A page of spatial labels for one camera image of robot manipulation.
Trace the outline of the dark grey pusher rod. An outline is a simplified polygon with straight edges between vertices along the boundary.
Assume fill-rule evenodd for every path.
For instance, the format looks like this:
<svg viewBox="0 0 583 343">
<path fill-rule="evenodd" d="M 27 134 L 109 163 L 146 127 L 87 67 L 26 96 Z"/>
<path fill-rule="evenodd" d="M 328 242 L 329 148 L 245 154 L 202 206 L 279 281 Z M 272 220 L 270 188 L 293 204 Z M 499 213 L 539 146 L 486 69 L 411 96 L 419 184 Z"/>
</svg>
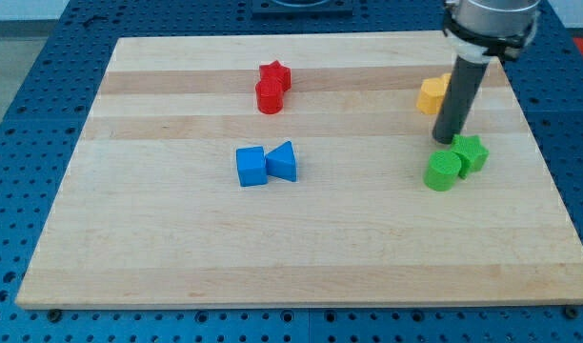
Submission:
<svg viewBox="0 0 583 343">
<path fill-rule="evenodd" d="M 432 128 L 432 138 L 450 145 L 462 132 L 473 100 L 486 73 L 487 64 L 476 64 L 461 57 L 455 59 L 444 99 Z"/>
</svg>

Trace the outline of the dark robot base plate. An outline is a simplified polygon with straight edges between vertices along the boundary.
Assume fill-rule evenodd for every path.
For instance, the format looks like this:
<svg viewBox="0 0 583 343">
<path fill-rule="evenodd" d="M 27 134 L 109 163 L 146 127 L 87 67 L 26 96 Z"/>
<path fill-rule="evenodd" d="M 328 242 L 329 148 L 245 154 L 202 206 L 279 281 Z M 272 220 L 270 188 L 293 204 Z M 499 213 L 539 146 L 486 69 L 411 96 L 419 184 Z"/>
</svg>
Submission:
<svg viewBox="0 0 583 343">
<path fill-rule="evenodd" d="M 250 0 L 253 17 L 352 14 L 353 0 Z"/>
</svg>

